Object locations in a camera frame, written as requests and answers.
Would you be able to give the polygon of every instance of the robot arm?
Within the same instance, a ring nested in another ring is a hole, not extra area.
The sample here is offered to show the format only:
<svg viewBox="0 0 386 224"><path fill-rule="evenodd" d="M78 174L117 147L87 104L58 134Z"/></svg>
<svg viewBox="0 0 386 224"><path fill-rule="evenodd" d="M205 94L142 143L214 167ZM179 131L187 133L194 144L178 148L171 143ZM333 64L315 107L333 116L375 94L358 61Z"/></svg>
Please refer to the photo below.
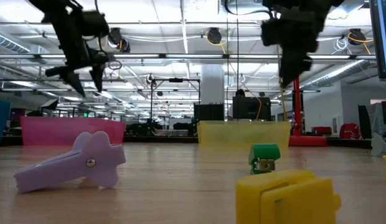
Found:
<svg viewBox="0 0 386 224"><path fill-rule="evenodd" d="M75 0L29 0L45 16L43 23L51 23L59 39L59 48L63 50L67 62L65 66L50 68L45 71L48 77L60 75L66 83L85 96L78 74L74 70L92 67L90 74L98 89L102 90L102 77L106 62L113 56L102 50L91 49L83 37L102 38L109 34L105 16L98 11L83 11Z"/></svg>
<svg viewBox="0 0 386 224"><path fill-rule="evenodd" d="M263 45L280 44L283 49L279 76L286 88L300 74L309 71L316 52L316 41L324 29L324 22L332 6L344 0L263 0L270 11L280 13L261 25Z"/></svg>

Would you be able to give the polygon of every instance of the red metal pole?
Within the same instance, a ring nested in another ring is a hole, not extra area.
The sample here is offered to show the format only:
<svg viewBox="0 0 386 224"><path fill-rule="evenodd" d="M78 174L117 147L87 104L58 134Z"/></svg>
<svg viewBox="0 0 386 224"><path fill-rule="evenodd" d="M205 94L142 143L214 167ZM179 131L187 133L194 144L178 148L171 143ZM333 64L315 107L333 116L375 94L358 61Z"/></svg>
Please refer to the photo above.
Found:
<svg viewBox="0 0 386 224"><path fill-rule="evenodd" d="M299 91L299 78L294 80L294 97L295 97L295 110L294 110L294 119L295 127L293 129L294 136L300 136L302 134L302 119L301 119L301 96Z"/></svg>

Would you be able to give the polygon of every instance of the red object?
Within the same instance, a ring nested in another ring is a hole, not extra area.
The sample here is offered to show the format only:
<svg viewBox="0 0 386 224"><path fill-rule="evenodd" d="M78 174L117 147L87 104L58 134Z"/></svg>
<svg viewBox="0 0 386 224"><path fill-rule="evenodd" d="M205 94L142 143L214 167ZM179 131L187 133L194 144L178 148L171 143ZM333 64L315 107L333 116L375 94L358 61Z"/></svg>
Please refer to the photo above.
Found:
<svg viewBox="0 0 386 224"><path fill-rule="evenodd" d="M360 139L362 135L360 134L359 126L355 123L343 124L340 129L340 138L341 139Z"/></svg>
<svg viewBox="0 0 386 224"><path fill-rule="evenodd" d="M295 97L295 110L294 110L294 120L295 125L293 129L294 136L302 135L302 119L301 119L301 96L299 95L299 78L294 80L294 97Z"/></svg>
<svg viewBox="0 0 386 224"><path fill-rule="evenodd" d="M289 146L327 146L327 139L321 136L290 136Z"/></svg>
<svg viewBox="0 0 386 224"><path fill-rule="evenodd" d="M111 144L122 144L125 124L100 118L22 117L23 145L72 146L82 132L104 131Z"/></svg>
<svg viewBox="0 0 386 224"><path fill-rule="evenodd" d="M312 132L315 134L331 134L330 127L312 127Z"/></svg>

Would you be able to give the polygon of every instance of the person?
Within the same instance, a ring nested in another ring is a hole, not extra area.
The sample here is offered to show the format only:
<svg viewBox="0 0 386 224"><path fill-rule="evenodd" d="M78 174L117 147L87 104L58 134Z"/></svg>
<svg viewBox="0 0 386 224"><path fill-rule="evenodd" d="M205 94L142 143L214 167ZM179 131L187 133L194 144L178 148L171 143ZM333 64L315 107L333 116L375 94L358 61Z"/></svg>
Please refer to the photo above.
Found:
<svg viewBox="0 0 386 224"><path fill-rule="evenodd" d="M244 90L242 89L237 90L235 96L245 97ZM233 104L230 105L230 108L228 110L228 121L233 121Z"/></svg>

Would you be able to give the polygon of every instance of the red stand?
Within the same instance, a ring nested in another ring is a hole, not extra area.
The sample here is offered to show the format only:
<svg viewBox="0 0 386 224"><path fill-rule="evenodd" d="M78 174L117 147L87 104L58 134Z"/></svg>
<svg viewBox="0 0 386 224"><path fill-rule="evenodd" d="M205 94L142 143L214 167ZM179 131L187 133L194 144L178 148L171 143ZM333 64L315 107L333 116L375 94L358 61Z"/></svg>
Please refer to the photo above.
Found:
<svg viewBox="0 0 386 224"><path fill-rule="evenodd" d="M299 90L299 78L294 80L294 119L293 135L290 136L290 146L327 146L327 139L319 136L302 136L301 97Z"/></svg>

